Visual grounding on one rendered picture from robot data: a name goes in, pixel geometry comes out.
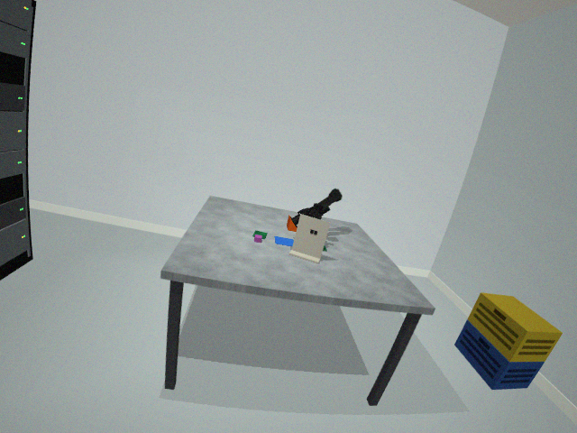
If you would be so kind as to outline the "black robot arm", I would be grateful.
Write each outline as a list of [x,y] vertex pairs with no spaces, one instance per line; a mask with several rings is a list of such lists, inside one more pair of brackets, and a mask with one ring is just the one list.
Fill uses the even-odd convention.
[[[333,204],[334,202],[338,202],[341,199],[342,199],[341,191],[337,188],[333,189],[327,198],[325,198],[324,200],[317,203],[317,204],[321,204],[321,205],[325,206],[324,211],[322,212],[322,211],[318,210],[318,213],[320,213],[323,216],[323,214],[325,214],[326,212],[331,210],[329,207],[331,204]],[[311,211],[313,212],[313,211],[315,211],[315,209],[313,209],[313,207],[304,208],[304,209],[298,211],[298,215],[294,216],[293,218],[292,217],[290,217],[290,218],[291,218],[292,222],[294,223],[294,225],[297,227],[300,214],[311,217],[311,215],[312,215]]]

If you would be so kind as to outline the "blue flat square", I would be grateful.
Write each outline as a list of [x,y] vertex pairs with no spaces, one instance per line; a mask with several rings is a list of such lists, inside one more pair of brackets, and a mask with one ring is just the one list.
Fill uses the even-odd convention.
[[275,236],[275,243],[276,243],[276,244],[287,245],[287,246],[293,246],[294,240],[293,240],[293,239],[284,238],[284,237]]

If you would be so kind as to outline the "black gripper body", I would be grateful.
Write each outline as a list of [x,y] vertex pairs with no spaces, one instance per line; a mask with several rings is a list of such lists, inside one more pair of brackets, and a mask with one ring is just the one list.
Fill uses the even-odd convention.
[[320,213],[318,213],[318,210],[320,210],[320,211],[323,212],[323,211],[324,211],[324,207],[325,207],[324,205],[315,203],[314,206],[313,206],[313,209],[315,209],[315,211],[313,211],[313,212],[311,211],[311,213],[320,214]]

